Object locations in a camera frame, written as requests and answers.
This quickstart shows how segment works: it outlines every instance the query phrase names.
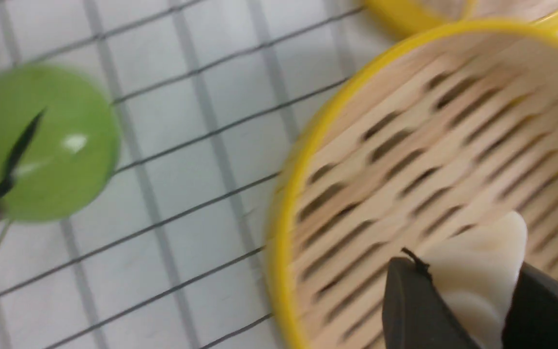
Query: grid line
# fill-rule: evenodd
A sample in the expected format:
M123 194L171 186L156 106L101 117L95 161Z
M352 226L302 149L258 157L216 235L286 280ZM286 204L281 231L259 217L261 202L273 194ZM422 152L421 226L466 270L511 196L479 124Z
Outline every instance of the grid line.
M62 228L62 234L64 235L64 241L66 243L66 249L71 259L79 258L79 247L75 239L75 233L73 231L73 224L70 219L63 219L60 221L60 227ZM73 272L75 273L75 281L77 288L79 289L79 294L81 296L81 303L83 305L83 310L87 317L87 322L90 325L94 325L99 321L98 311L96 310L96 303L93 300L92 290L87 282L87 274L83 269L81 263L75 263L72 266ZM102 328L92 331L93 340L98 346L98 349L108 349L107 340Z
M13 25L4 0L0 0L0 29L4 36L4 46L6 47L8 55L12 60L12 65L17 66L21 61L20 49L18 48L18 42L14 37Z
M214 347L215 345L218 345L220 343L225 342L226 340L235 337L243 332L249 331L250 329L254 328L255 326L259 325L260 323L270 319L273 316L273 314L266 314L265 316L262 316L261 318L258 318L257 320L255 320L254 322L250 323L249 325L246 325L245 327L242 327L241 329L237 329L234 332L228 333L225 336L222 336L221 338L217 339L217 340L213 340L212 342L204 345L203 347L201 347L200 349L209 349Z
M247 190L247 189L249 189L249 188L253 188L254 186L257 186L257 185L261 185L262 183L265 183L266 181L270 181L271 179L277 177L277 175L278 175L277 173L271 174L271 175L268 176L268 177L264 177L264 178L262 178L262 179L259 179L259 180L255 181L255 182L249 183L248 185L242 186L241 188L238 188L237 190L233 190L233 191L231 191L231 192L227 192L226 194L223 194L223 195L221 195L221 196L215 197L214 199L211 199L211 200L209 200L209 201L206 201L205 203L201 203L201 204L199 204L199 205L197 205L197 206L195 206L195 207L192 207L192 208L189 208L188 210L185 210L185 211L183 211L183 212L180 212L179 214L176 214L175 216L172 216L172 217L169 217L169 218L167 218L167 219L164 219L163 221L160 221L160 222L158 222L158 223L155 223L155 224L153 224L153 225L150 225L149 227L145 227L145 228L143 228L143 229L141 229L141 230L138 230L137 232L134 232L134 233L132 233L132 234L130 234L130 235L128 235L128 236L125 236L125 237L120 238L120 239L118 239L118 240L116 240L116 241L113 241L113 242L111 242L111 243L109 243L109 244L107 244L107 245L105 245L105 246L99 247L99 248L97 248L97 249L95 249L95 250L93 250L93 251L91 251L91 252L88 252L88 253L86 253L86 254L83 254L82 256L79 256L79 258L74 258L73 260L70 260L70 261L68 261L68 262L66 262L66 263L63 263L62 265L59 265L59 266L57 266L57 267L54 267L54 268L52 268L52 269L50 269L50 270L48 270L48 271L42 272L41 274L39 274L39 275L37 275L37 276L34 276L33 278L31 278L31 279L29 279L29 280L25 280L25 281L23 281L23 282L21 282L21 283L18 283L18 284L15 285L15 286L12 286L12 287L10 287L10 288L5 289L4 291L1 291L1 292L0 292L0 298L3 297L3 296L6 296L6 294L12 293L12 292L14 292L14 291L17 291L18 289L21 289L21 288L23 288L23 287L26 287L26 286L28 286L28 285L31 285L31 284L35 283L36 281L38 281L38 280L42 280L42 279L46 278L47 276L49 276L49 275L51 275L51 274L54 274L54 273L56 273L56 272L58 272L58 271L60 271L60 270L62 270L62 269L64 269L64 268L70 267L71 265L74 265L75 263L80 263L80 262L82 262L83 260L86 260L87 258L90 258L90 257L92 257L92 256L95 256L96 254L100 254L101 252L104 252L104 251L106 251L106 250L109 250L110 248L113 248L113 247L115 247L115 246L117 246L117 245L120 245L121 243L125 243L126 241L129 241L129 240L134 239L134 238L136 238L136 237L138 237L138 236L141 236L142 234L145 234L145 233L147 233L147 232L149 232L149 231L151 231L151 230L157 228L157 227L160 226L160 225L165 225L165 224L171 223L172 221L175 221L175 220L177 220L177 219L180 219L180 218L182 218L182 217L184 217L184 216L188 216L189 214L192 214L193 212L196 212L196 211L198 211L198 210L200 210L200 209L202 209L202 208L204 208L204 207L210 206L211 204L215 204L215 203L218 203L219 201L222 201L222 200L224 200L224 199L228 199L228 197L233 196L233 195L236 195L236 194L238 194L239 192L242 192L242 191Z
M178 4L179 0L171 0L172 3ZM199 58L197 57L197 50L193 42L193 37L191 35L188 23L186 22L186 17L183 14L174 14L173 23L177 31L178 38L180 39L180 44L182 45L186 65L189 69L197 69L200 66ZM212 106L212 101L210 93L208 92L208 87L206 86L206 81L203 75L195 75L192 78L193 89L195 90L195 95L200 104L201 114L204 119L204 123L210 132L218 129L217 114ZM219 170L221 172L221 178L223 179L223 185L227 190L234 190L237 188L236 181L234 178L234 173L231 170L230 161L228 158L227 148L221 137L221 135L214 135L210 137L210 143L212 145L213 152L215 153L215 158L219 165ZM248 230L248 225L244 219L244 208L242 207L242 200L239 195L230 196L228 198L230 206L232 207L232 214L234 215L235 221L239 226L239 236L241 237L242 244L246 250L254 250L255 244L251 237L250 231ZM256 271L262 270L261 263L257 256L252 256L248 258L248 266L252 274ZM263 283L256 282L255 288L259 296L259 300L265 305L267 309L270 309L268 300L266 298L266 288ZM280 342L277 340L276 336L273 335L273 340L279 346Z
M271 39L264 11L262 10L262 4L259 1L248 0L247 5L251 20L255 27L257 40L263 43L262 46L264 48L262 49L262 59L266 67L268 77L270 77L270 84L272 85L273 93L279 105L285 104L285 102L289 99L288 89L286 88L285 81L281 75L281 66L279 65L279 59L277 59L275 47L271 44L264 44L266 42L270 43ZM296 142L299 132L292 106L282 108L279 111L279 115L281 116L281 121L283 121L283 127L288 135L288 139L290 139L291 143Z
M334 1L324 1L324 10L328 17L333 17L335 14L341 15L339 5ZM346 30L343 25L343 19L337 20L330 24L330 31L335 42L335 51L339 57L339 64L341 72L344 77L350 77L357 71L357 65L354 58L350 54L350 47L348 46L348 38L346 37Z
M91 24L92 31L94 33L102 33L103 27L102 23L100 22L100 15L98 9L96 8L95 0L85 0L84 7ZM115 64L113 62L113 53L111 52L109 45L105 41L104 36L101 37L101 40L99 40L99 55L102 60L102 66L103 68L105 68L104 71L106 73L107 79L109 80L111 85L111 92L113 92L114 95L122 95L122 87L120 86L120 83L118 81L117 73L115 71ZM141 150L139 143L137 142L137 137L131 128L132 122L128 106L126 104L120 104L119 109L120 117L122 118L123 124L122 129L124 131L124 137L128 144L128 149L130 150L131 156L134 159L139 159L141 158ZM152 183L150 182L146 168L145 166L137 166L135 167L135 172L137 175L137 182L139 183L139 187L141 188L141 194L146 205L148 216L153 223L157 223L158 221L160 221L160 215L157 207L155 193L153 192ZM170 284L179 285L181 283L180 276L175 267L175 260L169 248L167 237L165 235L164 229L162 228L162 225L158 225L155 228L154 232L159 243L161 260L164 264L164 267L166 268ZM175 302L178 304L180 310L179 315L182 319L184 332L186 333L188 342L192 347L198 347L199 340L197 339L197 332L195 331L195 327L193 325L188 302L186 302L186 296L183 292L174 292L173 297Z
M124 311L121 311L121 312L119 312L119 313L117 313L117 314L115 314L115 315L113 315L113 316L111 316L111 317L109 317L109 318L106 318L105 320L102 320L102 321L100 321L100 322L98 322L98 323L96 323L96 324L94 324L94 325L91 325L90 327L87 327L86 329L84 329L84 330L82 330L82 331L79 331L79 332L77 332L77 333L74 334L74 335L68 336L67 338L64 338L63 340L60 340L60 341L57 342L57 343L51 344L51 345L49 345L48 347L46 347L46 348L44 348L44 349L55 349L55 348L57 348L57 347L60 347L60 346L62 346L62 345L64 345L64 344L68 343L68 342L71 342L71 341L75 340L76 338L79 338L80 336L84 336L84 335L90 333L91 331L94 331L95 329L98 329L99 327L103 327L103 326L107 325L108 323L111 323L111 322L113 322L113 321L115 321L115 320L118 320L118 319L121 318L122 316L126 316L126 315L130 314L131 312L134 312L134 311L136 311L136 310L138 310L138 309L141 309L142 307L145 307L146 305L149 305L150 303L153 303L153 302L155 302L155 301L157 301L157 300L160 300L161 298L164 298L164 297L166 297L166 296L168 296L168 295L170 295L170 294L172 294L172 293L175 293L175 292L177 292L177 291L180 291L181 289L184 289L184 287L187 287L188 285L190 285L190 284L192 284L192 283L195 283L195 282L197 282L197 281L199 281L199 280L201 280L201 279L203 279L203 278L206 278L206 277L208 277L208 276L214 274L215 272L219 272L219 271L221 271L221 270L223 270L223 269L225 269L225 268L227 268L227 267L230 267L230 266L234 265L235 263L238 263L239 261L245 260L245 259L247 259L247 258L249 258L249 257L251 257L251 256L255 256L255 255L258 254L261 250L262 250L262 248L260 247L260 248L257 248L257 249L255 249L255 250L253 250L253 251L247 252L246 254L243 254L243 255L240 256L240 257L237 257L237 258L235 258L235 259L233 259L233 260L231 260L231 261L228 261L227 263L224 263L223 265L220 265L219 267L216 267L216 268L214 268L214 269L212 269L212 270L209 270L209 271L207 271L207 272L204 272L204 273L202 273L202 274L199 274L198 276L195 276L195 278L192 278L192 279L190 279L190 280L186 280L186 281L184 281L183 283L181 283L181 284L179 284L179 285L176 285L176 286L174 286L174 287L171 287L170 289L168 289L168 290L166 290L166 291L163 291L163 292L161 292L161 293L159 293L159 294L157 294L157 295L155 295L155 296L152 296L152 297L148 298L148 299L145 300L145 301L142 301L142 302L140 302L140 303L137 303L136 305L133 305L132 307L130 307L130 308L124 310Z

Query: yellow steamer rim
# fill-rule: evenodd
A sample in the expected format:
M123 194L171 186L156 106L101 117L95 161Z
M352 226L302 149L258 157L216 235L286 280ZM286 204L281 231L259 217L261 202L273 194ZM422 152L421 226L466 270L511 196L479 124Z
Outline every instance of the yellow steamer rim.
M463 9L467 17L476 0L467 0ZM378 17L383 25L396 37L405 38L440 27L450 22L449 19L430 11L415 0L365 0L366 6ZM558 31L558 10L534 22L536 26L547 31Z
M400 42L316 114L279 177L267 283L288 347L385 347L390 257L510 209L527 261L558 278L558 37L486 20Z

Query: white dumpling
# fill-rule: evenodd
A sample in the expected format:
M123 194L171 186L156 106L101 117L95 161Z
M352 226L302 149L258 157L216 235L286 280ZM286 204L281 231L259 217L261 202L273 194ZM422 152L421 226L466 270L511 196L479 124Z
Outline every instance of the white dumpling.
M501 336L525 259L527 224L510 212L432 247L423 256L436 290L483 349L503 347Z

